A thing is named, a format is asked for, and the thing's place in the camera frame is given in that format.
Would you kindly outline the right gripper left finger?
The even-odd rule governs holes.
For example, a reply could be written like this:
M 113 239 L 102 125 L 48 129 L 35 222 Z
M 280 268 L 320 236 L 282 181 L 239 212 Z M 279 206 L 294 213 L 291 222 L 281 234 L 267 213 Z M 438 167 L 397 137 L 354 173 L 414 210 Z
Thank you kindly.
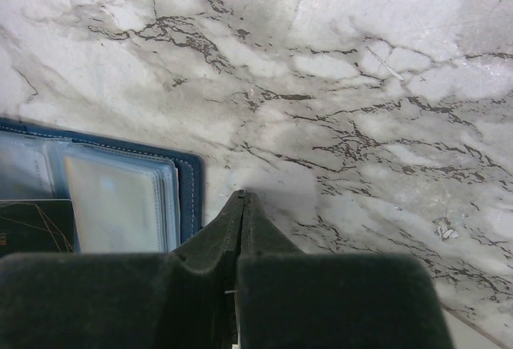
M 230 348 L 244 192 L 170 253 L 11 254 L 4 348 Z

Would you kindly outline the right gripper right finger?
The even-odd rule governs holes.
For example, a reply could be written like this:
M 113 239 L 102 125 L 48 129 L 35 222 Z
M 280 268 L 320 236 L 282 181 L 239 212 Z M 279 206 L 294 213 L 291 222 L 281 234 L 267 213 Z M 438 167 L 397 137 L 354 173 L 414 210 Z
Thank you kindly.
M 306 254 L 246 193 L 238 260 L 244 348 L 450 348 L 421 263 L 405 254 Z

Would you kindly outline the blue leather card holder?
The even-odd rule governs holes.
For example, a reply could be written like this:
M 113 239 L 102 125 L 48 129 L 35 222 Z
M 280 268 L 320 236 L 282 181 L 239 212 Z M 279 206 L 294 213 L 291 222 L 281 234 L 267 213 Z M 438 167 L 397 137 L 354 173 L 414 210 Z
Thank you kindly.
M 200 231 L 193 154 L 4 119 L 1 202 L 69 200 L 73 253 L 166 253 Z

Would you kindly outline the dark credit card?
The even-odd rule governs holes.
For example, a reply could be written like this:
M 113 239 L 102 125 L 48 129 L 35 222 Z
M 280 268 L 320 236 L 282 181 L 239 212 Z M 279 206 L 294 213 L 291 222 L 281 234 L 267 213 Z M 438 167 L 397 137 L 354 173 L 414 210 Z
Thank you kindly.
M 75 217 L 69 200 L 1 202 L 1 256 L 73 253 Z

